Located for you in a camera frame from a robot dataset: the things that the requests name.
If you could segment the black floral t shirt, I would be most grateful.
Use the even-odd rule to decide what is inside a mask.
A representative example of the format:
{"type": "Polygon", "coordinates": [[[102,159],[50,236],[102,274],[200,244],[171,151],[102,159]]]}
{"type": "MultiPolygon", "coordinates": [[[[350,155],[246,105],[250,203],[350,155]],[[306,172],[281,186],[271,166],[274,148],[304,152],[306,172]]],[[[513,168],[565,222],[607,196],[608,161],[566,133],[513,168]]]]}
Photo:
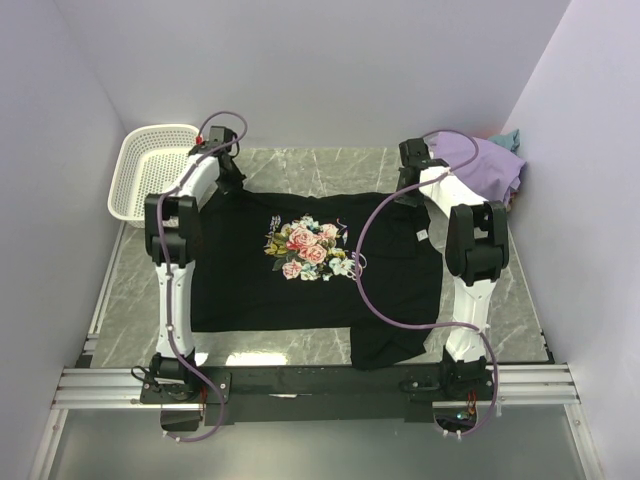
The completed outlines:
{"type": "Polygon", "coordinates": [[[425,207],[381,193],[217,193],[201,211],[191,326],[346,328],[361,370],[419,356],[439,315],[443,279],[430,223],[425,207]]]}

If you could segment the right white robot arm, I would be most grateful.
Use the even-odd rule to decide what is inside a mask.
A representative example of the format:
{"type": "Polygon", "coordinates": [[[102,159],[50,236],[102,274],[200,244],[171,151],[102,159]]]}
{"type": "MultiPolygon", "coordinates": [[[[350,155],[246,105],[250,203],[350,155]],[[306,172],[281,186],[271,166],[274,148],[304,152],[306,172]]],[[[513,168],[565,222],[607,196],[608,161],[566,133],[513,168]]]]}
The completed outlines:
{"type": "Polygon", "coordinates": [[[491,295],[509,263],[506,207],[473,192],[442,159],[433,158],[422,138],[399,144],[401,167],[395,201],[416,207],[430,199],[448,219],[444,257],[454,278],[454,306],[445,349],[455,362],[485,356],[481,338],[488,325],[491,295]]]}

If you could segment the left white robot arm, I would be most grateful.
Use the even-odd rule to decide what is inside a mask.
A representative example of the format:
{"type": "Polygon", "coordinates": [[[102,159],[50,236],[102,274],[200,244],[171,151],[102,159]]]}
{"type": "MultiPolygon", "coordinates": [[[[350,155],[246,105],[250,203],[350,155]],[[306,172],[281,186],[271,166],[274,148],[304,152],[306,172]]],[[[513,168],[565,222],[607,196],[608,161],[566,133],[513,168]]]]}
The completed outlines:
{"type": "Polygon", "coordinates": [[[223,126],[199,134],[177,179],[144,202],[145,249],[155,265],[160,292],[159,336],[151,368],[166,376],[164,389],[176,401],[200,388],[191,330],[191,287],[202,230],[200,208],[214,193],[243,186],[234,162],[240,136],[223,126]]]}

